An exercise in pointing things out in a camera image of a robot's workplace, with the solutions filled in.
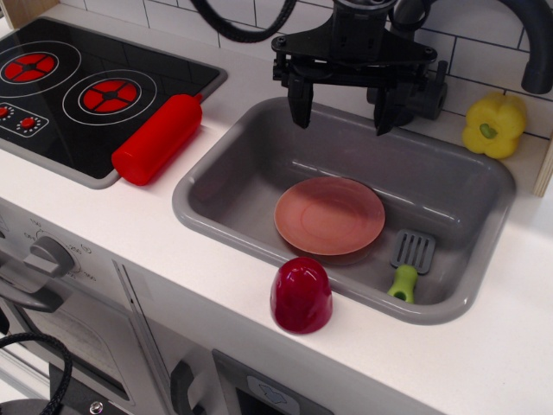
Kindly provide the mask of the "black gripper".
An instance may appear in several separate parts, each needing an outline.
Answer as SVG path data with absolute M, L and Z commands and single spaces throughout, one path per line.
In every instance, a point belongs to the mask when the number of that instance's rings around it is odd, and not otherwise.
M 310 123 L 313 84 L 378 88 L 374 123 L 378 136 L 391 131 L 405 107 L 405 83 L 420 83 L 437 52 L 399 34 L 415 29 L 394 17 L 395 1 L 335 1 L 316 29 L 278 36 L 273 79 L 288 88 L 293 121 Z

